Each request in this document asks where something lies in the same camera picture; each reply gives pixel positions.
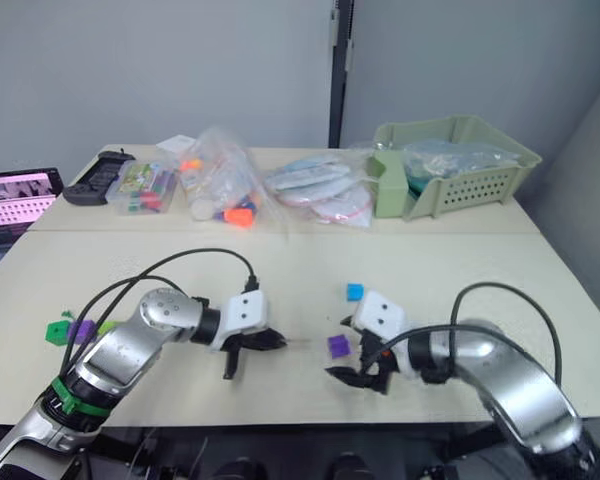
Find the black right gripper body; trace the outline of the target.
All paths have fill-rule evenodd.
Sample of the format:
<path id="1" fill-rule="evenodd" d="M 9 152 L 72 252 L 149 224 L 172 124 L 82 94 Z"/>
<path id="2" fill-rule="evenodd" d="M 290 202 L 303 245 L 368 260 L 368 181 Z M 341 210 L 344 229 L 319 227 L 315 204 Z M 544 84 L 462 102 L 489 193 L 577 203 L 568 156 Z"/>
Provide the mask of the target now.
<path id="1" fill-rule="evenodd" d="M 380 394 L 387 394 L 391 376 L 398 371 L 397 360 L 391 350 L 377 351 L 384 344 L 381 338 L 368 330 L 362 332 L 361 369 L 363 387 Z"/>

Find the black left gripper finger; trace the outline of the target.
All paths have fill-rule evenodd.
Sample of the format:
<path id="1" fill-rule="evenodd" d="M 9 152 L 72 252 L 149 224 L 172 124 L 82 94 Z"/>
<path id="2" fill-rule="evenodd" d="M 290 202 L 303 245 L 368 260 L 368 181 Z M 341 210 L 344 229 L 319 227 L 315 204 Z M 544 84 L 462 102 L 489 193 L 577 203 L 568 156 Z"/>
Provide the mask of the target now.
<path id="1" fill-rule="evenodd" d="M 223 373 L 224 379 L 233 379 L 236 375 L 239 366 L 239 356 L 241 349 L 242 347 L 240 345 L 229 346 L 224 349 L 226 353 L 225 369 Z"/>
<path id="2" fill-rule="evenodd" d="M 267 328 L 248 336 L 249 350 L 277 350 L 287 346 L 285 337 L 278 331 Z"/>

